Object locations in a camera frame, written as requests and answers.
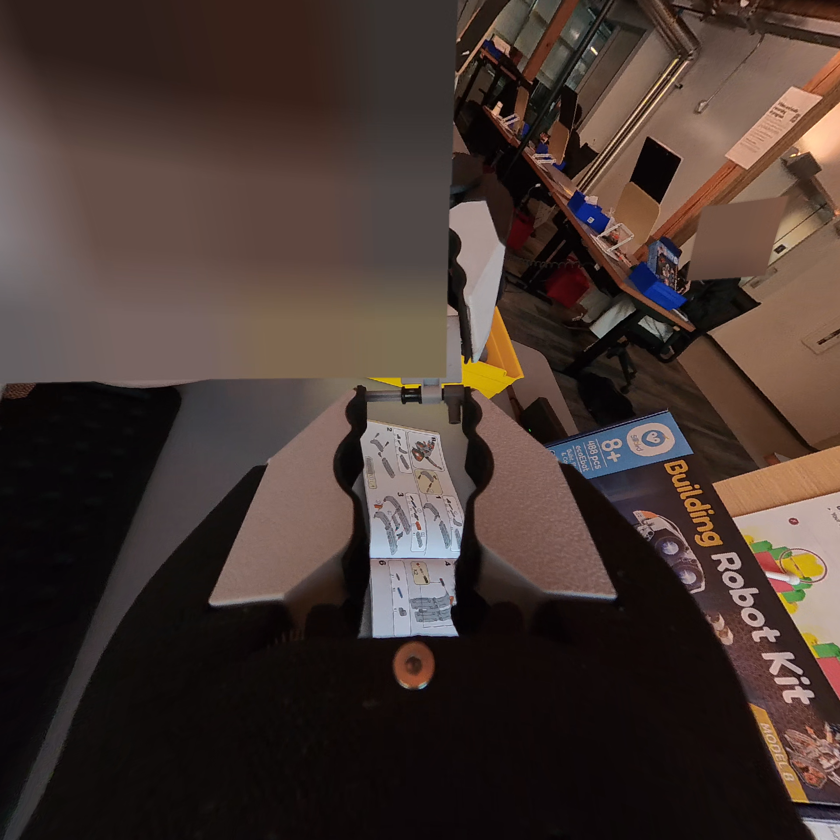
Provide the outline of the yellow plastic bin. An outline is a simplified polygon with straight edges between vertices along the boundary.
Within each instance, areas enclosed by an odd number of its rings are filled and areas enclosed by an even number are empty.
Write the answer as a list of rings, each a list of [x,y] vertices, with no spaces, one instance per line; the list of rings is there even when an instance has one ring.
[[[506,390],[523,377],[522,368],[513,349],[499,309],[493,313],[485,349],[478,361],[463,361],[463,383],[490,398]],[[401,379],[378,379],[389,385],[402,385]]]

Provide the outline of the black box with green light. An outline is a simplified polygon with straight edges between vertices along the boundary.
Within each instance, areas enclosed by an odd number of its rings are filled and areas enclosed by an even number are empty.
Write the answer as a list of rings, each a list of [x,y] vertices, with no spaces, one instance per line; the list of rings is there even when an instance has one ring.
[[[550,400],[539,396],[521,411],[519,423],[544,445],[555,444],[579,432],[570,409],[561,398]]]

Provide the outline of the grey desk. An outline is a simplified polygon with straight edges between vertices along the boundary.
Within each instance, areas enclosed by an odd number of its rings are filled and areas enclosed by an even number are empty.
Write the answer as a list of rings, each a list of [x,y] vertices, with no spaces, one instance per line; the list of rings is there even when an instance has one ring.
[[[432,643],[411,691],[394,642],[356,640],[338,607],[291,640],[280,605],[207,600],[261,464],[327,395],[305,381],[182,388],[152,499],[208,513],[114,627],[61,744],[35,766],[13,838],[534,838],[523,730],[528,638],[491,607],[482,633]]]

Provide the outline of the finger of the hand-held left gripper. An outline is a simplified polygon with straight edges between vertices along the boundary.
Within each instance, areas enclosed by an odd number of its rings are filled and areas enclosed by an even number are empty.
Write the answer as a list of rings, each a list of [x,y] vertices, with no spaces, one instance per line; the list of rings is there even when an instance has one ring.
[[[469,322],[469,357],[478,362],[490,336],[506,248],[497,236],[484,200],[451,208],[449,228],[461,243],[457,261],[466,276],[464,300]]]

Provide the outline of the small blue toy carton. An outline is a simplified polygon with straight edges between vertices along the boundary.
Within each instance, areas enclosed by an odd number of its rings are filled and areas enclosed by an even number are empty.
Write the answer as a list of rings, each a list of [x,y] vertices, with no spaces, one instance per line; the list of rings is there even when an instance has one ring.
[[[656,239],[647,249],[647,267],[674,291],[681,292],[684,281],[679,278],[681,248],[669,238]]]

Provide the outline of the open building instruction booklet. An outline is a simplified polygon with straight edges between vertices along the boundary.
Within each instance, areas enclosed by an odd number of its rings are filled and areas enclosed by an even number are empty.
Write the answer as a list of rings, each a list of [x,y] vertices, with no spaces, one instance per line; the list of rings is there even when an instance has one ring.
[[[465,515],[436,432],[369,421],[360,441],[373,637],[455,637]]]

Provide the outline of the black standing panel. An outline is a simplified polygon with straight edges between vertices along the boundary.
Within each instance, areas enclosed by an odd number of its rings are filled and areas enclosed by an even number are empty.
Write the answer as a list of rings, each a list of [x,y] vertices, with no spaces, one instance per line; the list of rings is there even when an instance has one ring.
[[[681,162],[679,154],[647,136],[629,181],[661,205]]]

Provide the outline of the black dotted mat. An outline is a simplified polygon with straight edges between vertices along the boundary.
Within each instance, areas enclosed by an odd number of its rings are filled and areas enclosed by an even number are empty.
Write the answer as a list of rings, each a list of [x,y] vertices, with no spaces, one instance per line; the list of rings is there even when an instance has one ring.
[[[181,405],[173,387],[2,401],[1,798],[14,809]]]

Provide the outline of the wooden display board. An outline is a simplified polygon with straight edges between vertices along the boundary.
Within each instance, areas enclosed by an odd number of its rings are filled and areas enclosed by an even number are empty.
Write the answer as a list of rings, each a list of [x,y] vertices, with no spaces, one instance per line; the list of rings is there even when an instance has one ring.
[[[839,491],[839,447],[725,479],[714,487],[733,518],[831,495]]]

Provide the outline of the long wooden desk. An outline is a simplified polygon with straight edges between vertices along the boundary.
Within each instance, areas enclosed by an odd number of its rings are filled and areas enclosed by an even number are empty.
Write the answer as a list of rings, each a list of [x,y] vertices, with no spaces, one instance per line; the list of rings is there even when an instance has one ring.
[[[624,294],[633,300],[633,307],[639,314],[637,322],[644,318],[655,319],[668,324],[672,333],[683,332],[689,335],[689,340],[697,339],[700,336],[697,328],[683,318],[677,309],[659,306],[637,288],[630,277],[633,265],[625,265],[608,255],[597,244],[591,228],[575,216],[570,207],[574,190],[569,179],[550,165],[542,166],[529,147],[521,157],[527,161],[539,183],[549,192],[559,220],[554,222],[557,228],[555,236],[542,248],[538,258],[520,258],[521,262],[526,264],[524,271],[521,276],[513,277],[511,283],[521,291],[547,301],[548,295],[543,290],[545,273],[549,269],[567,265],[570,258],[575,256],[593,286],[597,286],[603,292]]]

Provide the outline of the white wall poster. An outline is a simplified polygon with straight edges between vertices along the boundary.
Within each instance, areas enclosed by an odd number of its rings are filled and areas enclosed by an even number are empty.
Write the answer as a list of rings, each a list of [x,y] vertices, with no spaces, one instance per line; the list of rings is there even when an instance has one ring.
[[[747,170],[783,137],[823,97],[790,87],[726,153],[726,158]]]

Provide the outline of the pale wooden standing board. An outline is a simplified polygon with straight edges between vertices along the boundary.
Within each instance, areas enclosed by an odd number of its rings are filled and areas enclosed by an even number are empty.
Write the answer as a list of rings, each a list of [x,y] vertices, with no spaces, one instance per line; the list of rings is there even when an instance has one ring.
[[[625,184],[614,212],[615,220],[633,234],[633,238],[622,246],[624,254],[630,256],[646,244],[655,229],[659,209],[655,199],[636,183]]]

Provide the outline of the blue plastic bin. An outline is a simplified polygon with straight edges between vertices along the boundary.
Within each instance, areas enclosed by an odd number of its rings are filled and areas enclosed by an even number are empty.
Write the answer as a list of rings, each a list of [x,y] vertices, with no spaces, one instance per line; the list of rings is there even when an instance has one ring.
[[[611,223],[610,215],[604,213],[591,196],[586,196],[581,191],[574,192],[568,202],[568,208],[574,217],[598,235],[602,234]]]
[[[679,309],[686,303],[684,296],[659,279],[646,264],[637,264],[627,280],[648,300],[668,311]]]

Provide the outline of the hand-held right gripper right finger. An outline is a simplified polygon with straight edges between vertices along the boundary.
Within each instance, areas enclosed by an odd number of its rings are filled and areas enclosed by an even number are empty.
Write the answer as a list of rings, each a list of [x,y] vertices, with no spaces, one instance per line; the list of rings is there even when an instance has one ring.
[[[612,602],[616,591],[558,459],[493,402],[468,389],[458,602],[538,606],[566,598]]]

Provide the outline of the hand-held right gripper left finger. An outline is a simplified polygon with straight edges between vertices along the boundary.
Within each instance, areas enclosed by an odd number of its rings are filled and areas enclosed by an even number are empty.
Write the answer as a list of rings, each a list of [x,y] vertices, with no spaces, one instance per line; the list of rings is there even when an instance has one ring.
[[[211,606],[349,604],[368,589],[361,473],[366,390],[347,392],[269,459]]]

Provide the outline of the blue robot kit box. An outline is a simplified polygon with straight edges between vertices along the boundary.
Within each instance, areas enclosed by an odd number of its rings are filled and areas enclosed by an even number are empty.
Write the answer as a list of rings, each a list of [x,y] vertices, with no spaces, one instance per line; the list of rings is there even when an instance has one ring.
[[[680,579],[728,652],[794,802],[838,806],[838,693],[668,412],[546,444]]]

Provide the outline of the grey axle with connector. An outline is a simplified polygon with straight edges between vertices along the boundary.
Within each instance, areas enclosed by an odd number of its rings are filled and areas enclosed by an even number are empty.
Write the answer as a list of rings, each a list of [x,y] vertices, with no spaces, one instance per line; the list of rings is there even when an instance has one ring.
[[[447,407],[448,422],[460,424],[466,388],[460,384],[442,385],[437,380],[431,382],[431,384],[424,383],[416,386],[403,385],[398,390],[366,390],[364,399],[368,403],[401,403],[403,405],[443,403]]]

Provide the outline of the white printed task sheet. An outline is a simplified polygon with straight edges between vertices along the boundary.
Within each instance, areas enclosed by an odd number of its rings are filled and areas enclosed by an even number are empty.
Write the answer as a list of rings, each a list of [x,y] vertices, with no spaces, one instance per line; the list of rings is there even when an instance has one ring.
[[[839,494],[733,520],[838,693]]]

